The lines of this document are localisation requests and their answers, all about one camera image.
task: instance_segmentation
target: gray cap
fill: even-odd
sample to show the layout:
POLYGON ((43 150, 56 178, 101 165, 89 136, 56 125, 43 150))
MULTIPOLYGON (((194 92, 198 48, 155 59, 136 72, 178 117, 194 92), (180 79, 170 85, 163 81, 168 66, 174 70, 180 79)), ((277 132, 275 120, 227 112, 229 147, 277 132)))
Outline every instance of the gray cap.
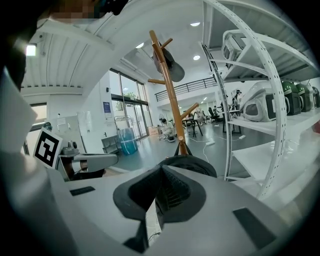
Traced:
MULTIPOLYGON (((180 82, 185 77, 184 69, 177 62, 175 62, 174 57, 171 55, 171 53, 168 50, 163 49, 162 52, 163 52, 163 55, 165 58, 165 62, 168 66, 172 81, 173 82, 180 82)), ((160 62, 159 62, 155 52, 153 52, 153 60, 154 60, 156 70, 159 73, 162 73, 161 67, 160 67, 160 62)))

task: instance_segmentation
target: glass door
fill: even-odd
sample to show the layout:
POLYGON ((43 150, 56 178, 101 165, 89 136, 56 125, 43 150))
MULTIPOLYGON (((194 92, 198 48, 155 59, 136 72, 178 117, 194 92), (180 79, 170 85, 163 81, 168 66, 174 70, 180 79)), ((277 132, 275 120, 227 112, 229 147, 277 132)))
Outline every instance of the glass door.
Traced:
POLYGON ((148 135, 147 126, 141 104, 125 102, 125 110, 135 138, 140 140, 146 137, 148 135))
POLYGON ((141 138, 146 137, 147 134, 147 125, 146 125, 146 119, 142 110, 142 105, 141 104, 135 104, 134 105, 135 109, 135 114, 137 117, 137 122, 140 130, 140 136, 141 138))

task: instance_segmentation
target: white ceiling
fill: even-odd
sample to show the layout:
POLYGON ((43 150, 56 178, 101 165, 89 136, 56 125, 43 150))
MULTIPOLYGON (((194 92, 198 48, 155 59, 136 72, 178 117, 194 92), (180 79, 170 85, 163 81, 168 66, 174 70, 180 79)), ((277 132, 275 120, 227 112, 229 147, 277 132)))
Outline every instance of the white ceiling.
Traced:
MULTIPOLYGON (((271 36, 275 31, 280 39, 304 48, 301 36, 278 18, 284 19, 283 13, 277 12, 266 1, 220 2, 227 4, 260 33, 271 36)), ((204 37, 204 42, 210 47, 219 48, 222 33, 231 27, 229 21, 219 17, 216 11, 206 18, 209 20, 205 21, 204 29, 203 24, 191 27, 190 23, 203 21, 203 11, 201 0, 132 0, 119 16, 107 14, 90 25, 67 25, 48 20, 31 40, 31 43, 37 43, 37 56, 27 58, 21 91, 28 94, 28 91, 36 93, 54 88, 61 92, 68 89, 68 92, 75 90, 79 93, 81 90, 88 95, 110 68, 119 65, 126 65, 146 78, 159 78, 160 74, 149 58, 152 54, 149 30, 155 30, 161 43, 173 38, 167 49, 184 69, 208 68, 198 42, 204 37), (141 42, 145 42, 145 46, 135 49, 141 42), (202 58, 193 61, 194 55, 202 58)))

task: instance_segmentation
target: wooden coat rack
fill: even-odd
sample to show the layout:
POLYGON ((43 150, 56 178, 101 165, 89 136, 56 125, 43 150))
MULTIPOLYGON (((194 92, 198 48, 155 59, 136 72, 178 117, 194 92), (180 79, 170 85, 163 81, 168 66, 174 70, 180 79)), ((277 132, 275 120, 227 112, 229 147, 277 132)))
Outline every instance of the wooden coat rack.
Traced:
POLYGON ((160 67, 161 67, 161 72, 164 78, 163 80, 158 80, 158 79, 149 79, 149 83, 155 83, 155 84, 161 84, 165 85, 166 90, 168 92, 171 108, 172 108, 172 113, 173 113, 173 118, 174 118, 174 123, 176 127, 176 133, 177 137, 179 140, 179 149, 180 149, 180 154, 181 155, 187 155, 187 146, 186 146, 186 138, 185 138, 185 131, 184 127, 182 124, 182 120, 191 113, 194 109, 196 109, 199 104, 195 103, 193 104, 186 112, 184 112, 182 115, 180 115, 179 111, 179 106, 178 106, 178 101, 177 101, 177 96, 175 92, 174 85, 172 83, 172 79, 169 73, 168 65, 166 63, 166 59, 163 53, 163 49, 173 41, 172 38, 168 39, 162 46, 160 46, 159 41, 157 39, 156 33, 151 30, 149 32, 151 40, 152 40, 152 47, 155 52, 155 55, 160 62, 160 67))

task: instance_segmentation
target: railing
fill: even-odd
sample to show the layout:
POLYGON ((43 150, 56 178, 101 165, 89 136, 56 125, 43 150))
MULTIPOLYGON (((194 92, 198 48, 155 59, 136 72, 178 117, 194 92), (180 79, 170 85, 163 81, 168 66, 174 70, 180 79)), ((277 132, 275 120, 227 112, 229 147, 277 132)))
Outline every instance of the railing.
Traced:
MULTIPOLYGON (((201 79, 201 80, 197 80, 197 81, 193 81, 193 82, 188 82, 179 86, 174 87, 174 91, 175 91, 175 95, 180 95, 180 94, 185 94, 185 93, 189 93, 192 91, 196 91, 196 90, 200 90, 200 89, 204 89, 204 88, 209 88, 209 87, 213 87, 213 86, 217 86, 217 82, 214 78, 210 77, 210 78, 206 78, 206 79, 201 79)), ((156 97, 156 101, 162 101, 167 99, 168 96, 168 92, 167 90, 164 91, 160 91, 158 93, 155 94, 156 97)))

